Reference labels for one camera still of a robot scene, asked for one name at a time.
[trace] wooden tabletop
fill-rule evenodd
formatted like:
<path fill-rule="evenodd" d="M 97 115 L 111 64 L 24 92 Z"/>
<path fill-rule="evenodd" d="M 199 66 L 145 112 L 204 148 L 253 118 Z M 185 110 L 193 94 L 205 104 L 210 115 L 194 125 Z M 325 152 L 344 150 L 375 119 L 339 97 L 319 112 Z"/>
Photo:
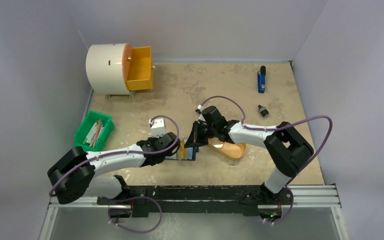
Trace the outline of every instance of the wooden tabletop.
<path fill-rule="evenodd" d="M 91 110 L 112 116 L 115 130 L 104 150 L 127 147 L 150 136 L 149 119 L 156 115 L 173 118 L 180 137 L 187 139 L 197 105 L 206 98 L 223 95 L 232 98 L 246 113 L 245 122 L 271 126 L 283 121 L 294 123 L 305 118 L 300 95 L 288 63 L 266 66 L 266 91 L 257 92 L 257 72 L 261 64 L 194 63 L 156 64 L 154 89 L 137 92 L 134 98 L 95 94 Z M 227 120 L 241 120 L 242 114 L 224 99 L 212 99 L 206 106 L 216 106 Z M 262 118 L 257 106 L 269 111 Z M 166 129 L 176 132 L 170 121 Z M 313 145 L 306 123 L 296 127 Z M 129 185 L 259 185 L 275 167 L 265 148 L 247 145 L 240 160 L 230 160 L 208 146 L 201 147 L 195 161 L 165 160 L 155 166 L 126 168 L 108 175 L 122 175 Z M 320 185 L 323 177 L 317 158 L 291 184 Z"/>

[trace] table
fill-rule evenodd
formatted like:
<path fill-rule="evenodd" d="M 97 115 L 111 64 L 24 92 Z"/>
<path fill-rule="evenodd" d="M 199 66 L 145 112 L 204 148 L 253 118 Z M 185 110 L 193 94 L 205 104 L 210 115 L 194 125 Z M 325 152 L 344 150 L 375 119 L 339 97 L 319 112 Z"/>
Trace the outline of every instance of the table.
<path fill-rule="evenodd" d="M 180 137 L 187 139 L 197 105 L 214 95 L 230 97 L 242 106 L 245 122 L 254 125 L 294 123 L 305 118 L 294 75 L 289 63 L 266 66 L 266 91 L 257 91 L 257 72 L 262 64 L 252 63 L 166 63 L 156 64 L 154 89 L 129 96 L 95 94 L 90 109 L 112 116 L 115 130 L 104 150 L 127 147 L 150 136 L 149 119 L 156 115 L 173 118 Z M 227 120 L 242 119 L 239 109 L 224 99 L 212 99 Z M 269 117 L 262 118 L 257 105 L 267 107 Z M 176 132 L 170 121 L 168 131 Z M 296 129 L 313 145 L 308 125 Z M 109 173 L 122 175 L 128 185 L 259 185 L 275 167 L 266 149 L 247 146 L 240 160 L 230 160 L 208 146 L 201 147 L 195 161 L 165 160 L 155 166 L 126 168 Z M 317 158 L 297 176 L 293 185 L 324 183 Z"/>

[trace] green basket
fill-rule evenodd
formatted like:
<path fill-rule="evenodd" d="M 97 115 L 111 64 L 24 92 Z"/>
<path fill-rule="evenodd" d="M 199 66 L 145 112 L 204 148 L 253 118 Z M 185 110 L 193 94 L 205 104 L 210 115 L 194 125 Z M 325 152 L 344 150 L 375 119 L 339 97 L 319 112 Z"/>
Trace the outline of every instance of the green basket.
<path fill-rule="evenodd" d="M 114 123 L 111 121 L 112 118 L 113 117 L 106 114 L 102 114 L 96 111 L 89 111 L 84 120 L 81 122 L 80 127 L 74 134 L 74 146 L 82 147 L 86 152 L 101 151 L 105 147 L 105 142 L 110 136 L 111 131 L 114 130 Z M 88 144 L 83 144 L 83 141 L 85 140 L 94 123 L 98 122 L 100 119 L 102 120 L 102 125 L 105 128 L 102 134 L 100 134 L 96 140 L 95 147 L 89 146 Z"/>

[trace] open drawer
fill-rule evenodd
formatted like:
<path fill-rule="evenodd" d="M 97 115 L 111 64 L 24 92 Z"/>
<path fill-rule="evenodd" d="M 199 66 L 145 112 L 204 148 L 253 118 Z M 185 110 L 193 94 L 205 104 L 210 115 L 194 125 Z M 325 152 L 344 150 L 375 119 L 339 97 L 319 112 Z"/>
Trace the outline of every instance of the open drawer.
<path fill-rule="evenodd" d="M 152 67 L 151 47 L 134 47 L 131 51 L 126 87 L 129 91 L 152 90 L 154 73 Z"/>

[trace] gray wall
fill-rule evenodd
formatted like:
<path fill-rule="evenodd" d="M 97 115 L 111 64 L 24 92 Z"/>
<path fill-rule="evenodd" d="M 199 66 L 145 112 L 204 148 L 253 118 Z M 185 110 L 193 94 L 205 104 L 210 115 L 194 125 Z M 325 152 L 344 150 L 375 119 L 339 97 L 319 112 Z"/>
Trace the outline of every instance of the gray wall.
<path fill-rule="evenodd" d="M 327 0 L 68 0 L 85 42 L 152 46 L 160 61 L 288 61 Z"/>
<path fill-rule="evenodd" d="M 329 0 L 294 73 L 306 115 L 333 118 L 319 159 L 351 239 L 384 239 L 384 1 Z M 320 144 L 327 124 L 310 129 Z"/>
<path fill-rule="evenodd" d="M 61 0 L 0 0 L 0 239 L 37 239 L 46 172 L 73 145 L 90 86 Z"/>

